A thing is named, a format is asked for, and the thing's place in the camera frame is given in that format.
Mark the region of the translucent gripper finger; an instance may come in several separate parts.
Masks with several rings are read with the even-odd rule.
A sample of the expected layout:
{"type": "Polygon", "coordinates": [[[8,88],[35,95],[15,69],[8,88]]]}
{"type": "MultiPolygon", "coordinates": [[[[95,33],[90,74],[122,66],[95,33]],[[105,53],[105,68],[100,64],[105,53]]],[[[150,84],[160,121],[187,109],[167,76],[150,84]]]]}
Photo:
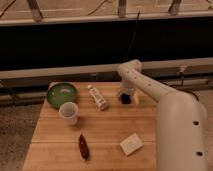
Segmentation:
{"type": "Polygon", "coordinates": [[[137,91],[134,92],[133,99],[134,99],[136,104],[139,104],[139,94],[138,94],[137,91]]]}

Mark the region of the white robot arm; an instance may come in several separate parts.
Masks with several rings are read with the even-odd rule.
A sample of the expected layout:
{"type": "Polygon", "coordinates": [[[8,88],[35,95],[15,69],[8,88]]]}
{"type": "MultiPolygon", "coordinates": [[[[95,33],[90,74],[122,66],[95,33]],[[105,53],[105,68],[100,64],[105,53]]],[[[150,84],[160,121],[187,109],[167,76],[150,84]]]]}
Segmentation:
{"type": "Polygon", "coordinates": [[[142,74],[142,63],[118,66],[122,93],[133,88],[146,93],[156,105],[156,171],[208,171],[204,143],[205,106],[193,95],[142,74]]]}

